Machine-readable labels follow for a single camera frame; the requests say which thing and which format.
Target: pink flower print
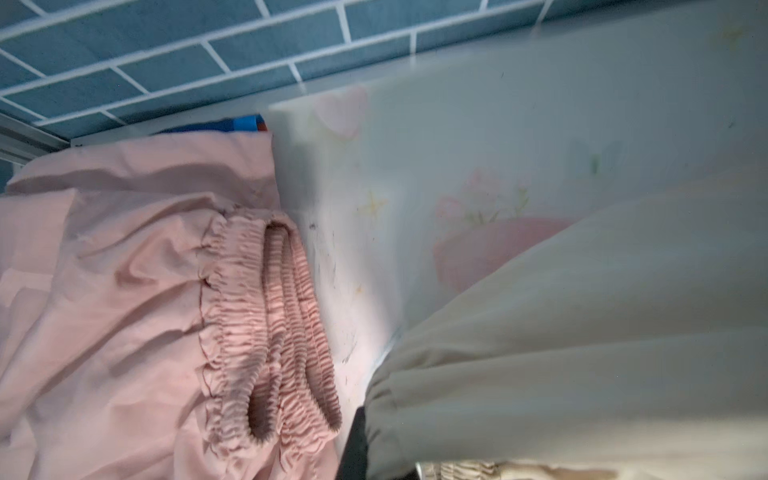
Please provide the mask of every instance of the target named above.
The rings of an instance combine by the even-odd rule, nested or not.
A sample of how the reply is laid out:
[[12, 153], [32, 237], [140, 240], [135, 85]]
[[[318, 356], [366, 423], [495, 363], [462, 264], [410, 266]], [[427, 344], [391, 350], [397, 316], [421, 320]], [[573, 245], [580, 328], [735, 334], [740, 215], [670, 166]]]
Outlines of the pink flower print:
[[497, 197], [502, 191], [501, 182], [480, 167], [472, 171], [465, 188], [473, 194], [484, 194], [489, 197]]
[[464, 205], [454, 197], [441, 197], [435, 208], [437, 218], [463, 218]]
[[518, 182], [515, 185], [518, 190], [528, 191], [531, 188], [531, 178], [529, 176], [523, 176], [518, 178]]
[[571, 225], [558, 218], [510, 218], [468, 228], [435, 243], [432, 256], [440, 283], [457, 293]]

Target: stain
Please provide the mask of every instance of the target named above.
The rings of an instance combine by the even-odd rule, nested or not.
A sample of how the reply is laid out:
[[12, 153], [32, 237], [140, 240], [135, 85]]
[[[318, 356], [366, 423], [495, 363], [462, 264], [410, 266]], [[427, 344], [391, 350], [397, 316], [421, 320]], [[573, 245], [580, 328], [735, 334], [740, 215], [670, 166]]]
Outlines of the stain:
[[[528, 198], [527, 184], [518, 183], [516, 190], [518, 191], [518, 201], [515, 205], [515, 218], [519, 218], [523, 216], [523, 211], [525, 211], [525, 207], [528, 206], [530, 198]], [[496, 214], [491, 218], [491, 222], [496, 220], [497, 216], [498, 212], [496, 212]]]
[[344, 92], [328, 92], [315, 99], [314, 114], [342, 140], [357, 136], [368, 110], [368, 93], [360, 85]]
[[726, 25], [720, 32], [714, 35], [714, 41], [717, 44], [725, 45], [728, 50], [736, 50], [739, 48], [741, 38], [747, 34], [748, 28], [741, 25]]
[[363, 212], [366, 215], [370, 215], [370, 217], [374, 220], [379, 219], [379, 210], [382, 209], [387, 205], [387, 200], [377, 200], [373, 196], [373, 191], [368, 190], [368, 203], [366, 205], [363, 205], [362, 207], [358, 207], [357, 210], [359, 212]]
[[346, 363], [349, 361], [349, 359], [352, 357], [352, 354], [355, 352], [355, 348], [357, 348], [357, 336], [353, 336], [353, 344], [352, 348], [349, 349], [349, 353], [346, 354], [346, 356], [342, 359], [341, 363], [343, 365], [346, 365]]
[[589, 171], [592, 175], [600, 173], [600, 154], [593, 154], [590, 158]]

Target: blue tile pattern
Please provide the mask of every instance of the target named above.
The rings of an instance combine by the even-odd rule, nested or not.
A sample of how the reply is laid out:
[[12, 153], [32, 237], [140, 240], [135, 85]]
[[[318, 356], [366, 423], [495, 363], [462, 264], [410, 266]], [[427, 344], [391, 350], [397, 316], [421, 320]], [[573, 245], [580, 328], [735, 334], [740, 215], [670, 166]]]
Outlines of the blue tile pattern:
[[81, 3], [88, 3], [88, 0], [35, 0], [35, 5], [48, 13], [74, 7]]
[[620, 3], [623, 0], [558, 0], [547, 10], [547, 20], [581, 13], [597, 7]]
[[477, 10], [478, 0], [367, 0], [346, 6], [353, 39]]
[[314, 58], [296, 64], [303, 80], [324, 77], [352, 68], [372, 65], [380, 61], [392, 60], [410, 53], [410, 37], [366, 45], [354, 50], [343, 51], [326, 57]]
[[[65, 137], [116, 127], [99, 113], [114, 102], [122, 105], [110, 113], [121, 120], [144, 121], [293, 84], [289, 61], [311, 80], [408, 55], [411, 35], [417, 51], [425, 51], [526, 28], [544, 4], [488, 0], [480, 12], [482, 0], [339, 0], [351, 37], [345, 43], [345, 15], [330, 0], [264, 0], [269, 19], [261, 17], [255, 0], [128, 0], [113, 6], [104, 0], [34, 1], [53, 15], [38, 16], [20, 0], [0, 0], [0, 48], [50, 83], [35, 87], [35, 73], [0, 55], [0, 98], [44, 119], [2, 100], [0, 112]], [[554, 0], [545, 20], [619, 1]], [[80, 8], [89, 5], [101, 9]], [[57, 22], [63, 17], [56, 12], [64, 11], [71, 16]], [[206, 41], [213, 52], [203, 48]], [[253, 72], [265, 64], [274, 68]], [[242, 74], [245, 68], [248, 74]], [[190, 88], [195, 81], [210, 83]]]
[[121, 126], [118, 122], [102, 114], [90, 114], [84, 117], [60, 121], [55, 124], [48, 124], [42, 128], [54, 135], [69, 140], [81, 135], [95, 134], [98, 131], [111, 130]]
[[19, 120], [28, 121], [28, 122], [39, 120], [39, 118], [37, 118], [36, 116], [30, 115], [23, 110], [19, 110], [18, 108], [14, 107], [13, 105], [9, 105], [5, 103], [4, 101], [0, 101], [0, 113], [10, 115]]
[[0, 160], [0, 194], [5, 193], [5, 185], [8, 180], [13, 177], [13, 164], [4, 160]]
[[36, 78], [39, 77], [0, 55], [0, 88], [10, 87]]
[[218, 101], [230, 100], [258, 91], [271, 90], [295, 83], [288, 67], [278, 67], [273, 70], [261, 71], [256, 74], [233, 78], [205, 87], [181, 91], [164, 97], [151, 98], [135, 104], [110, 110], [109, 113], [118, 116], [128, 123], [149, 120], [174, 114], [191, 108], [202, 107]]
[[295, 8], [306, 7], [313, 3], [324, 2], [325, 0], [264, 0], [266, 9], [270, 11], [270, 14], [288, 12]]
[[425, 31], [416, 37], [416, 51], [432, 50], [471, 38], [527, 27], [536, 22], [540, 12], [541, 6], [533, 5], [492, 17]]
[[200, 45], [121, 65], [120, 69], [149, 91], [163, 90], [221, 75], [221, 67]]
[[253, 0], [137, 0], [10, 38], [0, 48], [54, 74], [259, 17]]
[[219, 56], [237, 70], [344, 42], [336, 10], [212, 41]]
[[47, 117], [84, 110], [141, 94], [112, 70], [43, 85], [5, 97]]
[[16, 0], [2, 0], [0, 5], [0, 28], [38, 16]]

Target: pink fabric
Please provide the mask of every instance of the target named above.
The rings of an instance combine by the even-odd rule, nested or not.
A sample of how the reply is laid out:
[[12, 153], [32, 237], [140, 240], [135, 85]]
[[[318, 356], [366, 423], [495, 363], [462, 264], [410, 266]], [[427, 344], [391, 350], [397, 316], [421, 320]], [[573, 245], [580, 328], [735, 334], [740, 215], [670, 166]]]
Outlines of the pink fabric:
[[3, 478], [333, 475], [333, 365], [270, 134], [70, 149], [7, 191]]
[[[441, 208], [450, 208], [450, 204]], [[521, 217], [464, 230], [432, 249], [438, 280], [463, 292], [570, 225], [570, 221], [557, 218]]]

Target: yellow star print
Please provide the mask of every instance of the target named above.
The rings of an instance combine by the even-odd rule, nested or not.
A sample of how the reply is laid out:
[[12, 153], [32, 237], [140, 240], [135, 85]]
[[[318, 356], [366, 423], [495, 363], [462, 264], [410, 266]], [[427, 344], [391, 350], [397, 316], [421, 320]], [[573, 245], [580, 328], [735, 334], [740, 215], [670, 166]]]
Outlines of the yellow star print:
[[358, 207], [359, 212], [363, 212], [366, 215], [370, 215], [372, 219], [377, 220], [379, 218], [379, 210], [387, 204], [387, 200], [376, 200], [373, 196], [373, 192], [368, 190], [368, 204]]
[[735, 50], [739, 46], [739, 40], [741, 40], [744, 34], [746, 34], [746, 28], [731, 25], [723, 28], [720, 36], [728, 50]]

